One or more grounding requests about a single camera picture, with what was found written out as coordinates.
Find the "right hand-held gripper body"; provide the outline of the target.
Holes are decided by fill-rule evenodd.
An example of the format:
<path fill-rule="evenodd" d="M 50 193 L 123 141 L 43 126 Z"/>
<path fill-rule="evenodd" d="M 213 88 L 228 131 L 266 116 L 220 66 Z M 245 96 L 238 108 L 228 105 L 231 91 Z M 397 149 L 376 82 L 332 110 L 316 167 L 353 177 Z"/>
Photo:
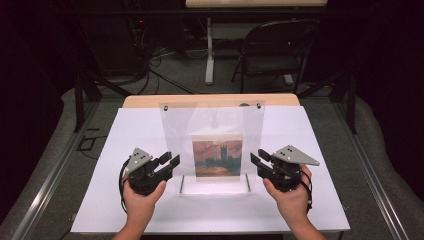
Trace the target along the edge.
<path fill-rule="evenodd" d="M 301 182 L 300 165 L 319 166 L 320 162 L 293 145 L 287 145 L 265 157 L 271 163 L 268 179 L 282 192 L 294 190 Z"/>

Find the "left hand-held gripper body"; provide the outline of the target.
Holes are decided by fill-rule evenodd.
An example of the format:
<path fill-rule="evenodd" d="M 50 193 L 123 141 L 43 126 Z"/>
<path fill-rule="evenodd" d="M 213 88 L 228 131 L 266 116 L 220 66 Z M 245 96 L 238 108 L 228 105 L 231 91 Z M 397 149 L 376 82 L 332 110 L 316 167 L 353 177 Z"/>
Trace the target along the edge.
<path fill-rule="evenodd" d="M 134 192 L 147 196 L 155 190 L 160 183 L 156 176 L 158 171 L 155 171 L 159 165 L 159 158 L 154 158 L 140 148 L 134 149 L 125 168 L 127 180 Z"/>

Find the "clear acrylic photo frame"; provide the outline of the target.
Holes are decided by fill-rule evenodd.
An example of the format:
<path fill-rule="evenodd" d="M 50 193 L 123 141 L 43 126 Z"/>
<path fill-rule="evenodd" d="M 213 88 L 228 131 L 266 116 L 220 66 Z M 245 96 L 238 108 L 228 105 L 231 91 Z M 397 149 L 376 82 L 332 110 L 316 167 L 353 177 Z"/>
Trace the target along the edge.
<path fill-rule="evenodd" d="M 174 170 L 177 192 L 181 195 L 245 194 L 253 190 L 256 167 L 250 154 L 260 147 L 265 104 L 209 106 L 196 103 L 187 107 L 165 104 L 161 118 L 168 149 L 180 156 Z M 192 136 L 241 134 L 243 136 L 241 174 L 238 181 L 198 181 L 195 176 Z"/>

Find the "painted landscape picture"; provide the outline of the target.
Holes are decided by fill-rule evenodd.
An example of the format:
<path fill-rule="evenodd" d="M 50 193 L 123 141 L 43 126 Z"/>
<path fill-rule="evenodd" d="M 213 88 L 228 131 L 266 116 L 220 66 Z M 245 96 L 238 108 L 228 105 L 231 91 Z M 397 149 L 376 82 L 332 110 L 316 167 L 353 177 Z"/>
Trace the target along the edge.
<path fill-rule="evenodd" d="M 241 134 L 193 135 L 192 147 L 198 181 L 240 179 L 243 147 Z"/>

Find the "person's right hand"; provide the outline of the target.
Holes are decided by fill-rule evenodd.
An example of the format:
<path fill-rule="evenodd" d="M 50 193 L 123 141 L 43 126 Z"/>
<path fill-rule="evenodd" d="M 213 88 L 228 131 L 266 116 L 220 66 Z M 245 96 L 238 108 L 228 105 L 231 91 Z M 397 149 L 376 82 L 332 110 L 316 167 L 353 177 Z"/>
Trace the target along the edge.
<path fill-rule="evenodd" d="M 277 190 L 269 179 L 264 179 L 263 184 L 270 196 L 276 201 L 277 208 L 286 221 L 287 225 L 295 227 L 305 227 L 310 225 L 307 216 L 311 172 L 304 164 L 300 165 L 301 181 L 295 190 L 281 192 Z"/>

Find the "person's left hand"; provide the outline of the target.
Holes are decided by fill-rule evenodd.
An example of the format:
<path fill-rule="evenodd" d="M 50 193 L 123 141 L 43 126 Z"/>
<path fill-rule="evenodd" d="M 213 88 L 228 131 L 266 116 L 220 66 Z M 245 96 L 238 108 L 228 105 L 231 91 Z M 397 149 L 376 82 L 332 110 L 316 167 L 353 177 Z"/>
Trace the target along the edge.
<path fill-rule="evenodd" d="M 150 222 L 155 205 L 166 189 L 166 182 L 161 181 L 155 190 L 147 196 L 137 194 L 130 187 L 128 181 L 124 182 L 124 203 L 127 211 L 126 226 L 144 230 Z"/>

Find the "wooden table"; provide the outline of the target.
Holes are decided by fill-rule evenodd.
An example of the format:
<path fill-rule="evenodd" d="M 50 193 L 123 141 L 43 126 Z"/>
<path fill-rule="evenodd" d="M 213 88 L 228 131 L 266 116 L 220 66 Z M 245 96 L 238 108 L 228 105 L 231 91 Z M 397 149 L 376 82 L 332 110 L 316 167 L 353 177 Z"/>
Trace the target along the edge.
<path fill-rule="evenodd" d="M 158 108 L 161 104 L 179 105 L 187 107 L 196 103 L 205 103 L 209 106 L 238 106 L 242 103 L 250 104 L 263 102 L 268 105 L 299 106 L 300 102 L 295 94 L 197 94 L 197 95 L 133 95 L 125 99 L 123 108 Z"/>

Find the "white table board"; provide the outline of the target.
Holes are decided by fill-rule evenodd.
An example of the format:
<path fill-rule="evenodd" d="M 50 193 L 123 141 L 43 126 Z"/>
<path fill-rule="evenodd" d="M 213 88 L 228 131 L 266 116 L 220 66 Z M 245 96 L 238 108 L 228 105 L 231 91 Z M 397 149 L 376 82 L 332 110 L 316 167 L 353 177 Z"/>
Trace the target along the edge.
<path fill-rule="evenodd" d="M 165 135 L 156 108 L 121 108 L 100 154 L 84 196 L 73 233 L 115 233 L 125 223 L 120 205 L 118 173 L 134 147 L 153 154 L 165 150 Z M 313 204 L 308 217 L 321 231 L 350 228 L 341 201 L 318 146 L 305 109 L 301 106 L 271 106 L 265 110 L 262 146 L 271 151 L 292 143 L 319 162 L 312 166 Z M 274 234 L 287 232 L 287 224 L 275 201 L 254 178 L 250 193 L 186 195 L 178 193 L 177 179 L 169 180 L 145 232 L 166 235 Z"/>

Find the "black folding chair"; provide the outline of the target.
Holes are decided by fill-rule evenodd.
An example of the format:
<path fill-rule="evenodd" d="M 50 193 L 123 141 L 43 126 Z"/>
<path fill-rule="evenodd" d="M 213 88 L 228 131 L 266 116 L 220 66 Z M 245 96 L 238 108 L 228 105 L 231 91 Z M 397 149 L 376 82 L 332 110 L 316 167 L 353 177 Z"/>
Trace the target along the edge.
<path fill-rule="evenodd" d="M 243 93 L 246 77 L 295 75 L 296 92 L 318 31 L 319 23 L 311 19 L 270 21 L 254 27 L 243 41 L 231 81 L 239 74 Z"/>

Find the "black metal stand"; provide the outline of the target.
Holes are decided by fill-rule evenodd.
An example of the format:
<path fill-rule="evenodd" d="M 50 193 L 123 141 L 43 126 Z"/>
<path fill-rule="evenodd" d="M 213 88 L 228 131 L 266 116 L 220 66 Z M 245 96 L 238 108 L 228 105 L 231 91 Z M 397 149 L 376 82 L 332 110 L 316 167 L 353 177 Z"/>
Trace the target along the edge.
<path fill-rule="evenodd" d="M 76 125 L 74 132 L 77 133 L 81 130 L 85 122 L 84 112 L 84 96 L 87 96 L 90 101 L 99 102 L 102 99 L 102 94 L 97 87 L 97 84 L 106 86 L 112 91 L 118 93 L 123 97 L 128 97 L 131 93 L 118 85 L 110 82 L 103 76 L 94 74 L 92 72 L 80 72 L 75 77 L 74 91 L 75 91 L 75 110 L 76 110 Z"/>
<path fill-rule="evenodd" d="M 338 72 L 330 78 L 314 84 L 311 88 L 297 93 L 298 98 L 305 98 L 322 89 L 327 84 L 333 84 L 328 97 L 332 103 L 340 103 L 346 99 L 346 123 L 353 134 L 356 134 L 356 76 L 351 71 Z"/>

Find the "white desk leg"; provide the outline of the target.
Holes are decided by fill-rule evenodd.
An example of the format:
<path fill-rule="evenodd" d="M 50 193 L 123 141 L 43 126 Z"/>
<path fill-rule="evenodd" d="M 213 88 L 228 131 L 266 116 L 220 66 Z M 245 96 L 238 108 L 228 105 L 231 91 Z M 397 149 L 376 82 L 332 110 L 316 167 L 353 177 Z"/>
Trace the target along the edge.
<path fill-rule="evenodd" d="M 214 56 L 213 56 L 213 39 L 212 39 L 212 22 L 211 19 L 207 19 L 207 63 L 205 72 L 205 84 L 213 84 L 214 74 Z"/>

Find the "dark computer tower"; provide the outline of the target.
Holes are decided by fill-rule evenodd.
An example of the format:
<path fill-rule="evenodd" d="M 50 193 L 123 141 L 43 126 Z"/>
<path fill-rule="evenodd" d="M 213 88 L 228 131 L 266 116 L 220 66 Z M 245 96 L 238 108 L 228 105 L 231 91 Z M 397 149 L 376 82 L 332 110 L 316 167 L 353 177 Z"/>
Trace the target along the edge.
<path fill-rule="evenodd" d="M 80 22 L 102 73 L 135 75 L 145 69 L 134 28 L 126 18 L 92 17 Z"/>

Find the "light wooden desk top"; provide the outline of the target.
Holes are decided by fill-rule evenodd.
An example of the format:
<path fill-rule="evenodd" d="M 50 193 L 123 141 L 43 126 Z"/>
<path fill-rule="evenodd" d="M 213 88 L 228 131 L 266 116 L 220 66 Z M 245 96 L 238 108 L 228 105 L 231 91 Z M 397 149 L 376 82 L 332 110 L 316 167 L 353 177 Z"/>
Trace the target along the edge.
<path fill-rule="evenodd" d="M 187 8 L 321 7 L 328 0 L 185 0 Z"/>

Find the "aluminium floor rail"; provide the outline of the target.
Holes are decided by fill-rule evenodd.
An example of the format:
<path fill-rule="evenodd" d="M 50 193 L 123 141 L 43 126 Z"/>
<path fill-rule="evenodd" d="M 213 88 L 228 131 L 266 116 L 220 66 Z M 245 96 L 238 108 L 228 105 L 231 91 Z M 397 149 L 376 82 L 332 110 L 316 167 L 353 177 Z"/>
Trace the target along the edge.
<path fill-rule="evenodd" d="M 374 167 L 372 166 L 360 139 L 354 134 L 349 127 L 346 116 L 347 112 L 340 103 L 333 105 L 334 111 L 336 112 L 341 125 L 346 132 L 351 145 L 355 149 L 355 152 L 359 158 L 359 166 L 362 174 L 368 184 L 368 187 L 373 195 L 373 198 L 379 208 L 380 213 L 392 235 L 393 240 L 410 240 L 406 233 L 397 212 L 394 209 L 392 201 L 387 195 L 382 183 L 380 182 Z"/>
<path fill-rule="evenodd" d="M 98 139 L 96 137 L 87 137 L 86 131 L 99 106 L 99 103 L 90 103 L 88 105 L 85 112 L 86 122 L 78 133 L 71 136 L 64 152 L 53 166 L 11 240 L 32 239 L 32 234 L 51 202 L 63 176 L 71 173 L 71 170 L 68 169 L 70 165 L 77 165 L 77 170 L 74 170 L 74 173 L 87 173 L 89 167 L 83 167 L 83 164 L 90 163 L 93 165 L 98 160 L 98 154 L 92 150 Z"/>

